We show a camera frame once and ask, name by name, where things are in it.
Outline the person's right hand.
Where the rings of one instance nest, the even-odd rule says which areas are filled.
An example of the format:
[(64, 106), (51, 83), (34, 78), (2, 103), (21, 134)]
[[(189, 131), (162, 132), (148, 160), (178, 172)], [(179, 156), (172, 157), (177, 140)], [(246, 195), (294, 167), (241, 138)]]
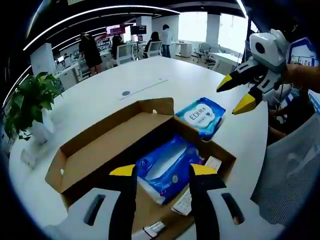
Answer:
[(320, 93), (320, 66), (287, 64), (281, 74), (282, 82), (297, 88), (306, 88)]

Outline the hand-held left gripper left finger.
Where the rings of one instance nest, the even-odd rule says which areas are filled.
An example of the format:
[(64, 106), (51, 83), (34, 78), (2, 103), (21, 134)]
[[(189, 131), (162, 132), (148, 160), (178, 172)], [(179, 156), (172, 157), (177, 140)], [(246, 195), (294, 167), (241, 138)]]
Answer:
[(92, 188), (68, 209), (58, 225), (44, 228), (51, 240), (130, 240), (136, 211), (137, 168), (109, 173), (103, 188)]

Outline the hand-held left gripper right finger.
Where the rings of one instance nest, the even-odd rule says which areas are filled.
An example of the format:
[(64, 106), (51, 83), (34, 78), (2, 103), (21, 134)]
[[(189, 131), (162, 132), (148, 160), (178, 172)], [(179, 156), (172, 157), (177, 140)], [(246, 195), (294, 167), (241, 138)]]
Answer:
[(275, 240), (284, 230), (265, 220), (257, 204), (227, 187), (208, 166), (190, 164), (189, 189), (198, 240)]

